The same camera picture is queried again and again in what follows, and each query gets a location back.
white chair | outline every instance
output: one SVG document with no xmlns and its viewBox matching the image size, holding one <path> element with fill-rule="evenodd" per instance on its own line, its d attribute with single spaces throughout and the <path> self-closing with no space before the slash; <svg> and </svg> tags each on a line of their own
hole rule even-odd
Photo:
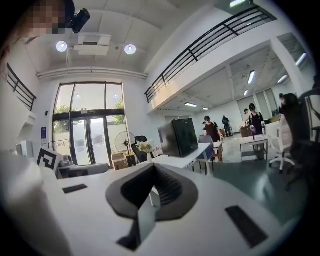
<svg viewBox="0 0 320 256">
<path fill-rule="evenodd" d="M 284 168 L 284 162 L 288 162 L 294 166 L 295 162 L 285 157 L 285 153 L 289 152 L 293 140 L 290 127 L 284 115 L 280 119 L 279 137 L 269 137 L 271 138 L 269 140 L 271 146 L 278 152 L 278 155 L 275 157 L 275 159 L 270 161 L 269 167 L 271 167 L 272 163 L 274 162 L 280 162 L 280 173 L 282 173 Z"/>
</svg>

metal railing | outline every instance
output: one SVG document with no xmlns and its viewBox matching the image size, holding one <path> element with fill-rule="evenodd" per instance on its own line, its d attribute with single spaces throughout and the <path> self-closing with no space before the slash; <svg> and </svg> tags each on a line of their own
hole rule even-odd
<svg viewBox="0 0 320 256">
<path fill-rule="evenodd" d="M 183 73 L 213 50 L 249 30 L 274 20 L 276 18 L 266 10 L 259 6 L 254 6 L 213 27 L 194 41 L 159 75 L 144 93 L 148 103 L 164 87 L 167 87 L 177 75 Z"/>
<path fill-rule="evenodd" d="M 32 107 L 34 106 L 34 102 L 37 97 L 24 85 L 23 82 L 21 82 L 9 64 L 7 64 L 7 68 L 7 83 L 13 88 L 13 92 L 16 94 L 17 98 L 22 101 L 28 110 L 32 111 Z"/>
</svg>

flower vase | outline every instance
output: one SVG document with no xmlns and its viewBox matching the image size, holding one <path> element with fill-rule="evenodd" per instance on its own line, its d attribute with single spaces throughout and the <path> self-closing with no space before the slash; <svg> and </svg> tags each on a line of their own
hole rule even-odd
<svg viewBox="0 0 320 256">
<path fill-rule="evenodd" d="M 149 163 L 152 164 L 152 157 L 151 157 L 151 154 L 150 154 L 150 153 L 147 153 L 147 154 L 146 154 L 146 159 L 148 160 Z"/>
</svg>

ceiling vent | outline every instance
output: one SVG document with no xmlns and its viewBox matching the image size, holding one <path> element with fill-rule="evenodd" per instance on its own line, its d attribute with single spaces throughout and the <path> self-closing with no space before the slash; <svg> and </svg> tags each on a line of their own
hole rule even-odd
<svg viewBox="0 0 320 256">
<path fill-rule="evenodd" d="M 73 49 L 79 55 L 107 56 L 111 35 L 99 33 L 80 33 L 78 45 Z"/>
</svg>

fluorescent light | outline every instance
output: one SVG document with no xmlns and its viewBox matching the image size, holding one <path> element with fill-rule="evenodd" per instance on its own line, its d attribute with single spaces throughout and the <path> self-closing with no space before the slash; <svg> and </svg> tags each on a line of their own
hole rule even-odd
<svg viewBox="0 0 320 256">
<path fill-rule="evenodd" d="M 186 103 L 186 104 L 184 104 L 184 105 L 186 105 L 186 106 L 189 106 L 189 107 L 198 107 L 197 105 L 195 105 L 195 104 L 191 104 L 191 103 Z"/>
<path fill-rule="evenodd" d="M 230 7 L 231 7 L 231 8 L 232 8 L 232 7 L 235 7 L 235 6 L 241 4 L 241 3 L 245 2 L 245 1 L 246 1 L 246 0 L 235 0 L 235 1 L 233 1 L 233 2 L 230 3 Z"/>
<path fill-rule="evenodd" d="M 280 84 L 283 80 L 285 80 L 288 76 L 284 75 L 283 77 L 281 77 L 281 79 L 278 81 L 278 84 Z"/>
<path fill-rule="evenodd" d="M 306 53 L 302 54 L 301 57 L 297 60 L 295 63 L 297 66 L 304 60 L 304 58 L 307 56 Z"/>
<path fill-rule="evenodd" d="M 133 44 L 128 44 L 125 48 L 124 51 L 126 54 L 134 54 L 136 52 L 137 48 Z"/>
<path fill-rule="evenodd" d="M 59 41 L 55 47 L 59 52 L 63 53 L 67 50 L 68 45 L 65 41 Z"/>
<path fill-rule="evenodd" d="M 256 71 L 254 71 L 254 70 L 250 72 L 248 85 L 252 83 L 252 80 L 253 80 L 254 77 L 255 77 L 255 73 L 256 73 Z"/>
</svg>

